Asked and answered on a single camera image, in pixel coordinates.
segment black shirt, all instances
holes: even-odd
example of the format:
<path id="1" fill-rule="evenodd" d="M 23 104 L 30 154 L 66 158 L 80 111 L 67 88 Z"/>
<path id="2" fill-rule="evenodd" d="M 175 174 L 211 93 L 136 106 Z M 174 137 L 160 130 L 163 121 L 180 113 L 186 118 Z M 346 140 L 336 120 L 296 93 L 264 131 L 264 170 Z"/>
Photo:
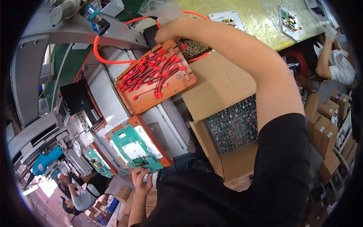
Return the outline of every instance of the black shirt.
<path id="1" fill-rule="evenodd" d="M 308 137 L 305 118 L 287 114 L 258 136 L 254 180 L 236 192 L 214 173 L 189 172 L 158 183 L 145 226 L 295 226 L 307 201 Z"/>

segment yellow plastic sheet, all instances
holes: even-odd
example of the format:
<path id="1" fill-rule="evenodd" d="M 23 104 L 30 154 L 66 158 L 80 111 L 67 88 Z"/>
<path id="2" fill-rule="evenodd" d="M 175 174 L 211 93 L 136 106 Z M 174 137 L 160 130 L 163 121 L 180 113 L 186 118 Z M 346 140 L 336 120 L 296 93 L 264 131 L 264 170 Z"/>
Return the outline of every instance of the yellow plastic sheet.
<path id="1" fill-rule="evenodd" d="M 197 12 L 206 17 L 209 13 L 236 10 L 247 33 L 276 51 L 297 43 L 282 32 L 280 6 L 298 16 L 302 28 L 299 32 L 300 41 L 323 33 L 321 22 L 308 11 L 304 0 L 179 0 L 181 10 Z"/>

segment white glove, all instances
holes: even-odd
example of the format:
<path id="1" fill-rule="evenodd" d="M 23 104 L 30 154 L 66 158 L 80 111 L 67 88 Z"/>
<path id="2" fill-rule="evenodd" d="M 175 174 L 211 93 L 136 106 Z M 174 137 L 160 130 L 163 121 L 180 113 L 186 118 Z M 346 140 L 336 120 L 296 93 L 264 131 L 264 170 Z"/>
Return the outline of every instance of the white glove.
<path id="1" fill-rule="evenodd" d="M 329 25 L 325 25 L 324 31 L 325 31 L 325 37 L 328 37 L 329 39 L 331 39 L 334 42 L 334 40 L 336 39 L 337 34 L 338 34 L 337 30 L 334 29 L 329 24 Z"/>

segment green fixture plate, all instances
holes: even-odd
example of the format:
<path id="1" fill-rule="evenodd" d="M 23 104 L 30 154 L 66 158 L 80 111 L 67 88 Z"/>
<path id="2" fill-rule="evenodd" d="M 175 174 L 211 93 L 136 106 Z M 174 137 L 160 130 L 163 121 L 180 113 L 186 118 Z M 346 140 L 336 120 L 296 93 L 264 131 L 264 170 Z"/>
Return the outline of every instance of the green fixture plate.
<path id="1" fill-rule="evenodd" d="M 142 166 L 145 169 L 150 168 L 150 172 L 155 173 L 158 169 L 164 168 L 155 155 L 149 152 L 131 124 L 110 134 L 110 138 L 128 161 L 127 165 L 131 169 Z"/>
<path id="2" fill-rule="evenodd" d="M 86 156 L 89 158 L 91 165 L 96 169 L 96 171 L 102 176 L 111 178 L 113 173 L 102 164 L 101 158 L 94 152 L 93 148 L 88 148 L 85 150 Z"/>

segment white shirt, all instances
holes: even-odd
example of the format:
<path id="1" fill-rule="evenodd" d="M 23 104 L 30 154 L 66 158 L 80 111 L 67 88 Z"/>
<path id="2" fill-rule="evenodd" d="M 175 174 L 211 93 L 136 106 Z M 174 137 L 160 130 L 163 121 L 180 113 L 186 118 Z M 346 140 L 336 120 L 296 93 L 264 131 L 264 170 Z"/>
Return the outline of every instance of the white shirt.
<path id="1" fill-rule="evenodd" d="M 314 45 L 314 50 L 319 57 L 323 46 L 320 43 L 318 45 L 319 47 Z M 345 85 L 352 84 L 355 77 L 355 69 L 346 59 L 348 56 L 349 54 L 345 50 L 333 50 L 329 57 L 331 79 Z"/>
<path id="2" fill-rule="evenodd" d="M 97 191 L 97 189 L 92 184 L 88 184 L 87 188 L 95 196 L 97 196 L 97 198 L 99 196 L 101 196 L 100 193 Z M 79 211 L 87 210 L 95 203 L 95 201 L 97 199 L 96 197 L 91 195 L 91 193 L 89 193 L 87 190 L 79 191 L 79 192 L 77 192 L 77 194 L 78 194 L 78 197 L 72 196 L 72 202 L 73 202 L 74 207 Z"/>

